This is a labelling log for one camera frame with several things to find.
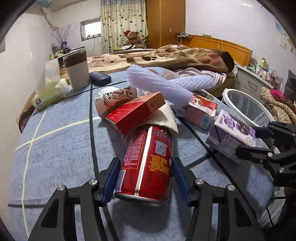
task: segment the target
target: purple juice box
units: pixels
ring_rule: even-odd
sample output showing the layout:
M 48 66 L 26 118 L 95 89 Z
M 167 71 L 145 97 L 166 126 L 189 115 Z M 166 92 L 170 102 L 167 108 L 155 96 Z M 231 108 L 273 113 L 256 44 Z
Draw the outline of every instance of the purple juice box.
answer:
M 256 146 L 255 130 L 221 110 L 209 132 L 206 143 L 241 165 L 244 160 L 238 159 L 235 151 L 241 144 Z

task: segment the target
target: small window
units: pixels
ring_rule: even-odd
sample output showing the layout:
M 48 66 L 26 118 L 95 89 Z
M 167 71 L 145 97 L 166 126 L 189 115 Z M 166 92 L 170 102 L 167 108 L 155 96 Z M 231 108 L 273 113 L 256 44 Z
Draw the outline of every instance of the small window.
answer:
M 100 37 L 101 18 L 93 18 L 80 22 L 81 41 Z

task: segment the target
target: metal screw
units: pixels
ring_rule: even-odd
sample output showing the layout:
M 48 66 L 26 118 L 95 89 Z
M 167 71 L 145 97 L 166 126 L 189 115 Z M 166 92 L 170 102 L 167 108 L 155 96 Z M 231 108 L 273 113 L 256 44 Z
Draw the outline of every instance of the metal screw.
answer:
M 63 191 L 65 189 L 65 186 L 64 185 L 59 185 L 57 187 L 58 191 Z
M 228 189 L 229 191 L 234 191 L 234 190 L 235 190 L 235 187 L 234 187 L 233 185 L 228 185 L 228 186 L 227 186 L 227 189 Z
M 91 180 L 89 180 L 89 184 L 90 185 L 96 185 L 97 184 L 97 180 L 96 179 L 91 179 Z
M 198 178 L 198 179 L 195 180 L 195 183 L 197 185 L 202 185 L 204 183 L 204 181 L 203 181 L 203 179 Z

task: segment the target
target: window frame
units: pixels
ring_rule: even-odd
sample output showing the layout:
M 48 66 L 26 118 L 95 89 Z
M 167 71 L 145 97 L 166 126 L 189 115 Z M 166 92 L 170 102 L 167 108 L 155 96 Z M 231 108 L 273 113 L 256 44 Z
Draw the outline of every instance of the window frame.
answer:
M 95 34 L 95 35 L 92 35 L 92 36 L 89 36 L 89 37 L 84 37 L 85 36 L 85 25 L 90 24 L 90 23 L 95 23 L 95 22 L 101 22 L 101 17 L 92 18 L 92 19 L 88 19 L 88 20 L 85 20 L 85 21 L 80 22 L 80 36 L 81 36 L 81 41 L 85 41 L 85 40 L 89 40 L 89 39 L 101 37 L 101 33 L 100 34 Z

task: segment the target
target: blue tablecloth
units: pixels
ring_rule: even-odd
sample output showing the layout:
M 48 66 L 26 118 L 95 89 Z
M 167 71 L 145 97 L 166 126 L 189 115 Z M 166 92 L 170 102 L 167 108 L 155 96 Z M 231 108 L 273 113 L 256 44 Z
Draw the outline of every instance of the blue tablecloth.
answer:
M 160 74 L 163 71 L 162 68 L 150 69 Z M 123 82 L 125 71 L 110 75 L 115 87 L 128 85 Z M 106 169 L 115 156 L 121 160 L 124 158 L 128 143 L 122 143 L 121 135 L 98 117 L 94 105 L 94 99 L 103 87 L 93 89 L 92 99 L 90 88 L 74 92 L 69 86 L 66 99 L 32 116 L 21 135 L 15 152 L 9 200 L 12 235 L 16 241 L 28 239 L 25 223 L 30 234 L 43 206 L 58 185 L 72 188 L 95 178 L 90 107 L 99 170 Z M 236 116 L 226 105 L 215 101 L 218 111 L 224 109 Z M 179 135 L 174 139 L 174 156 L 179 156 L 196 177 L 211 185 L 225 187 L 231 181 L 217 165 L 218 161 L 260 216 L 274 189 L 270 174 L 261 165 L 245 161 L 239 166 L 220 153 L 213 159 L 205 144 L 208 132 L 178 118 L 176 122 Z M 257 147 L 266 147 L 260 139 L 256 143 Z M 24 215 L 21 206 L 23 186 Z M 182 202 L 174 180 L 167 207 L 141 206 L 113 198 L 100 211 L 109 240 L 126 241 L 185 240 L 192 215 L 192 208 Z M 211 240 L 216 237 L 217 219 L 218 206 L 214 204 Z M 84 240 L 79 206 L 76 206 L 76 228 L 78 240 Z

